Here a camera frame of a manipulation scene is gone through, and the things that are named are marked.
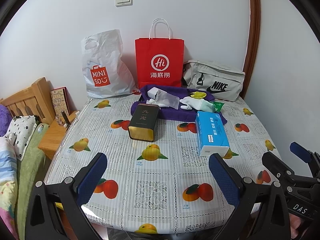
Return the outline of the person's right hand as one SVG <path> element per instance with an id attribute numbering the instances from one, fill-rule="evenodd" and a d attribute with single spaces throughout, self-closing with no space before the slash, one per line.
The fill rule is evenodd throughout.
<path id="1" fill-rule="evenodd" d="M 291 239 L 312 239 L 313 233 L 310 232 L 309 228 L 305 227 L 308 224 L 304 220 L 293 214 L 289 214 L 289 218 Z"/>

